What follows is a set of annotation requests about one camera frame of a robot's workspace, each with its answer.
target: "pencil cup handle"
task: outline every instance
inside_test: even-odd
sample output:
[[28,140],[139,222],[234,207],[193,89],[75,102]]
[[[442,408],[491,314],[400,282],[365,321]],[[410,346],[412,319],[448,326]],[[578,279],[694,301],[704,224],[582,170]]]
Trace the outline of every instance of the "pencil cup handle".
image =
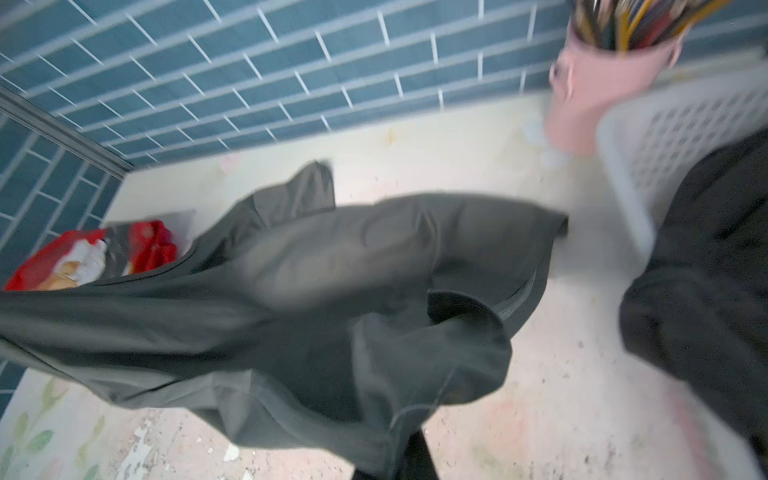
[[561,51],[558,60],[549,68],[549,84],[562,101],[569,101],[574,94],[574,64],[566,51]]

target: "paint chip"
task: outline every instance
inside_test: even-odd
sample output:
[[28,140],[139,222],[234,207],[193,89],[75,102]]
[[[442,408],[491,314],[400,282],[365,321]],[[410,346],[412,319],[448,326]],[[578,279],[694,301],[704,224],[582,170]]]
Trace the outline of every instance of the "paint chip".
[[239,457],[240,449],[230,443],[230,446],[227,447],[227,452],[224,454],[223,460],[225,462],[232,462],[233,460],[237,460]]

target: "white plastic laundry basket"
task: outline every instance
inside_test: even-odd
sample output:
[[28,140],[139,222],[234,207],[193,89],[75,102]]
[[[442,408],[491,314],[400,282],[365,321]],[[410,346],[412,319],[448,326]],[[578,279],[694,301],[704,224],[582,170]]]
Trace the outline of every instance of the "white plastic laundry basket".
[[603,116],[598,152],[643,260],[690,168],[766,124],[768,61],[653,91]]

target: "blue tile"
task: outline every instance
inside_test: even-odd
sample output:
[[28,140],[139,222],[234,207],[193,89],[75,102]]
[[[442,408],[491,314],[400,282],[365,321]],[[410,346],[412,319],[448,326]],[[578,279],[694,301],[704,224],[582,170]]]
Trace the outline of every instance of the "blue tile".
[[112,113],[109,108],[106,108],[104,105],[96,104],[90,107],[81,108],[80,110],[71,111],[66,114],[66,117],[81,127],[87,127],[88,125],[116,118],[117,115]]
[[517,94],[520,91],[520,78],[482,83],[460,90],[442,92],[442,100],[446,105],[464,104],[483,98],[500,97]]
[[260,111],[254,111],[237,117],[230,117],[232,123],[240,129],[258,127],[259,125],[271,124],[275,121],[288,120],[283,109],[280,107],[266,108]]
[[287,68],[295,68],[311,61],[323,60],[325,57],[326,55],[323,53],[317,38],[310,38],[287,47],[255,55],[250,60],[259,73],[266,75]]
[[394,80],[386,80],[365,87],[353,88],[346,92],[353,105],[379,100],[380,98],[398,95],[397,84]]
[[77,4],[91,18],[101,18],[140,0],[77,0]]
[[304,89],[301,88],[301,84],[296,77],[288,77],[268,84],[259,84],[256,87],[246,88],[239,92],[240,96],[248,102],[248,105],[256,105],[265,101],[300,94],[304,92]]
[[476,78],[478,76],[478,62],[476,60],[465,61],[449,67],[434,68],[413,75],[400,77],[400,85],[405,93],[421,90],[422,88],[436,87],[449,84],[454,81]]
[[203,144],[177,148],[176,150],[161,151],[159,154],[153,155],[153,157],[157,158],[157,161],[162,163],[186,160],[195,157],[206,157],[208,155],[220,154],[224,151],[227,151],[227,148],[218,140],[213,140]]
[[0,390],[14,390],[24,375],[25,367],[8,363],[0,374]]
[[37,87],[38,85],[55,80],[56,78],[61,78],[60,73],[40,58],[36,58],[20,67],[7,71],[3,76],[25,90]]
[[190,75],[190,78],[202,91],[209,91],[225,85],[232,85],[243,80],[248,80],[249,78],[256,78],[256,74],[253,72],[250,65],[248,65],[247,61],[239,60],[221,67]]
[[434,28],[478,14],[477,0],[437,0],[384,17],[390,38]]
[[16,58],[87,23],[71,3],[58,0],[0,31],[0,51]]
[[159,40],[214,19],[203,0],[176,0],[136,18],[147,33]]
[[191,41],[145,55],[137,60],[155,77],[206,61]]
[[203,118],[210,115],[220,114],[225,111],[239,110],[245,108],[243,102],[235,94],[224,94],[219,97],[208,98],[197,103],[187,104],[187,108],[195,117]]
[[411,101],[402,101],[397,104],[386,105],[383,107],[367,108],[348,114],[336,115],[335,117],[327,118],[327,121],[328,125],[330,125],[333,130],[339,130],[353,125],[378,121],[383,118],[410,114],[416,111],[431,110],[439,107],[440,102],[437,95],[429,95],[428,97],[417,98]]
[[261,144],[270,144],[275,140],[265,131],[258,131],[255,134],[245,134],[239,137],[227,138],[224,143],[232,150],[239,148],[255,147]]
[[322,97],[308,98],[294,104],[285,105],[288,114],[293,118],[342,107],[349,108],[349,105],[346,103],[346,98],[344,98],[344,94],[341,92],[323,95]]
[[0,278],[8,279],[26,260],[38,238],[45,231],[58,204],[48,198],[35,196],[8,242],[0,250]]
[[125,141],[119,144],[113,144],[123,155],[137,154],[140,151],[149,151],[157,148],[157,144],[149,138],[139,138],[138,140]]
[[69,230],[77,230],[80,219],[87,213],[88,205],[91,203],[97,188],[88,185],[85,182],[78,182],[74,187],[72,196],[67,200],[67,204],[61,209],[58,219],[53,223],[51,231],[64,233]]
[[123,95],[122,97],[106,101],[105,104],[109,105],[109,108],[120,115],[127,115],[150,107],[147,105],[147,102],[141,100],[136,94]]
[[356,78],[394,71],[398,68],[416,65],[425,61],[432,61],[432,44],[429,41],[394,48],[377,55],[371,55],[370,57],[316,70],[303,74],[301,78],[310,90],[314,90]]
[[261,17],[249,18],[231,27],[210,33],[195,41],[211,58],[242,50],[263,41],[272,41]]
[[226,134],[227,132],[234,130],[234,128],[232,128],[232,125],[226,120],[215,120],[206,124],[198,124],[193,127],[182,128],[181,130],[192,137],[193,140],[197,140],[198,138]]
[[570,19],[571,8],[566,4],[555,5],[549,8],[539,7],[536,11],[534,35],[552,30],[562,30],[565,32],[565,28],[568,27],[568,20]]
[[91,214],[96,217],[104,218],[104,214],[107,213],[107,209],[112,203],[112,198],[114,197],[114,194],[117,193],[119,187],[120,181],[115,177],[109,177],[107,184],[104,185],[104,188],[101,190],[101,193],[91,210]]
[[737,2],[722,7],[720,10],[704,19],[700,25],[726,22],[739,17],[749,17],[766,13],[768,13],[768,3],[764,0],[738,0]]
[[523,91],[548,90],[549,88],[551,88],[549,85],[549,70],[525,75]]
[[93,57],[85,53],[82,48],[74,43],[49,53],[45,56],[45,59],[56,65],[56,68],[67,75],[96,63]]
[[45,137],[40,137],[29,150],[35,152],[36,154],[40,154],[49,160],[53,160],[56,152],[58,152],[58,145]]
[[83,135],[90,138],[97,144],[102,144],[105,141],[114,140],[115,138],[119,138],[113,131],[106,127],[97,128],[95,130],[91,131],[84,131]]
[[347,51],[383,43],[384,35],[379,21],[371,20],[333,33],[326,33],[323,35],[323,42],[326,44],[328,53],[333,57]]
[[90,230],[98,230],[99,226],[101,225],[101,220],[98,218],[93,218],[90,215],[88,215],[85,218],[85,223],[83,223],[83,231],[90,231]]
[[444,58],[505,41],[521,40],[528,36],[528,20],[529,15],[526,13],[444,35],[437,39],[437,53],[440,58]]
[[219,15],[226,15],[240,8],[255,5],[259,0],[210,0],[210,4]]
[[375,7],[389,0],[302,0],[266,14],[277,36]]
[[79,102],[110,91],[119,90],[148,78],[147,74],[138,65],[129,61],[117,67],[93,74],[90,77],[63,85],[57,88],[57,90],[66,98]]
[[48,162],[33,155],[25,155],[0,190],[0,212],[16,215],[47,167]]
[[273,128],[272,134],[278,141],[285,141],[327,131],[328,129],[322,120],[312,120],[302,124],[291,124],[287,127]]
[[69,105],[69,102],[64,98],[61,98],[60,95],[56,95],[55,92],[50,90],[35,95],[30,98],[29,101],[46,111],[58,110],[59,108]]
[[507,53],[488,55],[487,57],[484,57],[482,61],[483,74],[492,74],[497,71],[553,61],[558,57],[562,48],[563,41],[554,40],[533,47],[508,51]]
[[131,22],[123,22],[80,42],[99,60],[106,60],[132,48],[146,45],[149,39]]
[[5,173],[5,169],[8,168],[11,160],[21,150],[31,133],[27,127],[10,119],[0,127],[0,145],[2,145],[0,148],[0,174]]
[[165,134],[152,135],[152,139],[163,147],[182,144],[185,141],[189,141],[189,138],[185,137],[184,134],[178,130],[169,131]]
[[95,184],[100,184],[104,179],[104,175],[106,175],[106,173],[101,168],[96,167],[95,165],[88,165],[88,168],[85,169],[85,173],[83,174],[83,178]]
[[178,80],[158,85],[157,87],[145,88],[144,90],[139,91],[139,95],[146,98],[149,103],[155,106],[197,94],[197,89],[183,77]]
[[493,12],[499,8],[509,7],[512,5],[518,5],[521,3],[527,3],[528,0],[485,0],[485,11]]
[[732,31],[722,35],[689,40],[683,46],[680,61],[685,62],[705,56],[763,45],[767,35],[768,25],[761,25],[747,30]]
[[64,198],[82,166],[83,160],[80,157],[71,152],[65,152],[40,191],[58,199]]
[[166,111],[151,113],[121,124],[111,125],[112,130],[122,136],[140,134],[141,132],[154,130],[168,125],[180,124],[192,120],[192,116],[182,107],[171,108]]

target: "white grout line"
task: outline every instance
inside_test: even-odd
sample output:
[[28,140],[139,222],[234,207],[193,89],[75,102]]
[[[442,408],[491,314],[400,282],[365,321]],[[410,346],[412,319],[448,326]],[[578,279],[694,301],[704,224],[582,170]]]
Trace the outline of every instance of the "white grout line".
[[72,40],[75,45],[80,47],[80,49],[82,51],[87,53],[89,57],[93,58],[96,61],[96,63],[98,63],[99,65],[103,65],[104,64],[104,62],[99,60],[99,58],[96,55],[93,55],[90,50],[88,50],[86,47],[84,47],[82,43],[80,43],[79,41],[75,40],[74,38],[70,38],[70,40]]
[[179,130],[179,132],[181,132],[181,134],[182,134],[183,136],[185,136],[186,138],[188,138],[188,139],[189,139],[189,141],[194,141],[194,140],[192,139],[192,137],[190,137],[189,135],[187,135],[187,134],[186,134],[186,133],[185,133],[183,130],[181,130],[179,127],[176,127],[176,130]]
[[293,74],[294,74],[294,75],[296,75],[296,80],[298,80],[298,81],[299,81],[299,83],[301,84],[301,88],[303,88],[303,89],[304,89],[304,93],[306,93],[306,94],[308,94],[308,95],[309,95],[309,94],[310,94],[310,90],[309,90],[309,88],[307,88],[307,87],[306,87],[306,85],[304,84],[304,80],[302,80],[302,79],[301,79],[301,75],[299,75],[299,72],[298,72],[298,71],[296,71],[296,70],[294,70],[294,71],[293,71]]
[[384,45],[389,47],[389,32],[386,31],[386,23],[384,22],[384,14],[381,10],[376,13],[379,17],[379,27],[382,29],[382,35],[384,35]]
[[110,132],[112,132],[113,134],[115,134],[115,135],[117,135],[118,137],[120,137],[120,138],[122,138],[123,140],[125,140],[125,137],[123,137],[122,135],[120,135],[120,134],[119,134],[118,132],[116,132],[115,130],[112,130],[112,127],[110,127],[109,125],[104,125],[104,128],[106,128],[107,130],[109,130],[109,131],[110,131]]
[[146,31],[146,30],[144,30],[144,27],[142,27],[141,25],[139,25],[139,22],[136,22],[136,20],[135,20],[135,19],[134,19],[132,16],[130,16],[128,13],[127,13],[127,14],[125,14],[125,16],[126,16],[126,18],[127,18],[128,20],[130,20],[130,21],[131,21],[131,23],[132,23],[132,24],[134,24],[134,27],[138,28],[138,29],[139,29],[139,31],[140,31],[141,33],[143,33],[145,37],[147,37],[147,40],[149,40],[149,41],[152,43],[152,45],[154,45],[155,47],[157,47],[157,42],[154,40],[154,38],[152,38],[152,37],[151,37],[151,35],[149,35],[149,34],[147,33],[147,31]]
[[80,230],[83,225],[85,225],[85,221],[88,219],[88,216],[91,214],[91,210],[93,210],[94,206],[96,205],[96,202],[98,201],[98,198],[101,196],[101,192],[104,191],[104,187],[107,186],[107,181],[109,180],[109,175],[104,175],[104,178],[101,179],[101,185],[97,185],[96,191],[94,192],[93,198],[91,198],[91,201],[88,202],[88,206],[85,208],[86,214],[83,214],[82,217],[80,217],[80,221],[78,222],[78,230]]
[[533,31],[536,26],[536,11],[538,10],[538,5],[534,4],[533,7],[531,7],[531,19],[528,20],[528,36],[526,37],[528,41],[533,40]]
[[18,227],[19,223],[21,223],[22,219],[24,218],[24,215],[26,215],[27,212],[29,211],[29,207],[32,206],[32,203],[35,201],[35,198],[38,196],[38,193],[41,193],[40,189],[43,188],[43,186],[45,186],[45,182],[48,181],[48,178],[51,176],[51,174],[53,173],[53,170],[58,165],[58,161],[61,159],[61,157],[64,156],[64,152],[65,152],[64,148],[59,147],[58,151],[56,152],[56,155],[54,156],[54,160],[48,164],[48,166],[45,168],[45,171],[43,171],[43,174],[37,179],[37,181],[35,181],[35,185],[27,194],[27,197],[24,199],[24,203],[22,203],[22,205],[16,211],[15,218],[11,221],[11,223],[5,229],[5,232],[2,234],[2,237],[0,237],[0,250],[3,247],[5,247],[6,243],[11,238],[11,235],[16,231],[16,227]]
[[320,48],[323,49],[323,54],[326,56],[327,61],[331,61],[331,54],[328,53],[328,48],[326,47],[326,43],[323,41],[323,36],[320,35],[320,32],[315,30],[315,37],[317,37],[317,43],[320,44]]
[[354,108],[355,105],[352,104],[352,99],[349,98],[349,94],[346,93],[346,87],[341,87],[341,93],[344,94],[344,98],[346,98],[346,103],[349,105],[349,108]]
[[397,84],[397,94],[402,98],[402,85],[400,84],[400,75],[395,74],[395,83]]
[[432,42],[432,61],[434,61],[435,65],[437,65],[437,38],[435,38],[435,32],[429,34],[429,40]]
[[232,89],[232,92],[234,92],[234,94],[235,94],[235,95],[237,95],[237,97],[240,99],[240,101],[242,101],[242,102],[243,102],[243,105],[245,105],[245,108],[247,108],[248,110],[250,110],[250,105],[248,105],[248,102],[246,102],[246,101],[243,99],[243,97],[241,97],[241,96],[240,96],[240,93],[238,93],[238,92],[237,92],[237,89],[236,89],[236,88],[233,88],[233,89]]
[[155,78],[154,78],[154,75],[152,75],[152,74],[149,72],[149,70],[147,70],[146,68],[144,68],[144,66],[143,66],[142,64],[140,64],[140,63],[139,63],[139,61],[138,61],[136,58],[134,58],[134,56],[133,56],[133,55],[131,55],[131,60],[132,60],[132,61],[133,61],[133,62],[134,62],[134,63],[135,63],[135,64],[136,64],[136,65],[137,65],[137,66],[138,66],[138,67],[139,67],[139,68],[140,68],[140,69],[141,69],[141,70],[142,70],[142,71],[143,71],[145,74],[149,75],[149,78],[151,78],[152,80],[154,80],[154,79],[155,79]]
[[253,70],[253,73],[256,74],[256,76],[261,80],[261,73],[259,73],[258,68],[256,68],[256,65],[253,64],[253,62],[248,58],[248,55],[243,52],[243,58],[245,58],[245,61],[248,62],[248,65],[250,66],[251,70]]
[[6,77],[0,75],[0,78],[2,78],[3,80],[7,81],[9,84],[13,85],[14,87],[16,87],[22,94],[27,93],[27,91],[24,88],[19,87],[17,84],[15,84],[12,81],[8,80]]
[[182,74],[182,75],[184,76],[184,78],[186,78],[186,79],[187,79],[187,81],[188,81],[188,82],[190,82],[190,83],[192,84],[192,86],[194,87],[194,89],[195,89],[195,90],[197,90],[197,93],[199,93],[199,94],[201,94],[201,95],[205,96],[205,92],[203,91],[203,89],[202,89],[202,88],[200,88],[200,87],[198,87],[198,86],[197,86],[197,84],[196,84],[194,81],[192,81],[192,79],[190,78],[190,76],[189,76],[189,75],[187,75],[187,74]]
[[290,116],[288,110],[286,110],[286,108],[283,106],[283,102],[279,101],[277,102],[277,105],[280,106],[280,108],[283,110],[283,113],[286,115],[286,117],[288,117],[288,120],[293,121],[293,117]]
[[221,17],[216,12],[216,9],[214,8],[214,6],[210,4],[209,0],[203,0],[203,2],[205,2],[205,5],[208,7],[208,10],[210,10],[210,12],[214,14],[214,18],[216,19],[216,21],[221,23]]
[[122,117],[123,117],[122,115],[120,115],[119,113],[117,113],[117,112],[115,111],[115,109],[114,109],[114,108],[112,108],[112,107],[110,107],[109,105],[105,104],[103,101],[99,100],[98,102],[99,102],[100,104],[104,105],[104,107],[105,107],[105,108],[107,108],[107,110],[109,110],[109,111],[110,111],[110,112],[112,112],[113,114],[117,115],[119,118],[122,118]]
[[230,120],[230,118],[228,116],[224,115],[224,120],[226,120],[228,124],[232,125],[232,128],[234,128],[235,131],[240,131],[240,129],[237,127],[237,125],[232,123],[232,121]]
[[187,38],[189,38],[189,41],[192,42],[192,45],[194,45],[194,47],[197,49],[197,51],[200,52],[200,55],[203,55],[203,58],[205,58],[205,61],[207,61],[208,63],[212,63],[210,61],[210,57],[208,56],[208,54],[205,53],[205,51],[202,48],[200,48],[200,46],[197,44],[195,39],[192,38],[192,35],[187,35]]
[[67,78],[69,77],[69,75],[67,75],[63,71],[59,70],[59,68],[56,65],[53,65],[50,61],[48,61],[48,59],[46,59],[42,55],[38,55],[38,58],[40,58],[42,61],[44,61],[46,64],[48,64],[49,67],[51,67],[54,70],[56,70],[60,75],[62,75],[64,77],[67,77]]
[[269,31],[270,35],[272,35],[272,39],[275,41],[275,43],[280,43],[280,40],[277,39],[277,35],[275,35],[275,31],[272,29],[272,25],[270,25],[264,16],[264,11],[261,9],[261,7],[257,8],[257,12],[261,17],[261,21],[264,22],[264,26],[266,27],[267,31]]
[[80,5],[74,3],[74,0],[69,0],[69,3],[71,3],[72,6],[78,10],[78,12],[80,12],[84,17],[86,17],[91,24],[96,25],[96,21],[94,21],[94,19],[91,18],[89,14],[85,13],[85,10],[80,8]]
[[131,89],[131,92],[133,92],[134,95],[136,95],[141,100],[143,100],[145,104],[149,105],[152,110],[157,110],[157,108],[154,105],[152,105],[151,103],[149,103],[149,101],[146,98],[144,98],[139,92],[135,91],[134,89]]
[[50,89],[51,89],[51,91],[52,91],[53,93],[55,93],[56,95],[58,95],[59,97],[61,97],[61,98],[64,98],[64,99],[65,99],[66,101],[68,101],[69,103],[73,104],[74,106],[77,106],[77,104],[75,104],[75,103],[74,103],[72,100],[70,100],[69,98],[66,98],[64,95],[62,95],[62,94],[58,93],[58,91],[56,91],[56,89],[55,89],[55,88],[51,88],[51,87],[48,87],[48,88],[50,88]]
[[199,118],[197,118],[197,116],[196,116],[194,113],[192,113],[192,112],[190,111],[190,109],[189,109],[189,108],[187,108],[187,106],[186,106],[185,104],[179,104],[179,105],[181,105],[181,107],[182,107],[184,110],[186,110],[188,114],[192,115],[192,118],[194,118],[194,119],[195,119],[195,120],[197,120],[197,121],[200,121],[200,119],[199,119]]

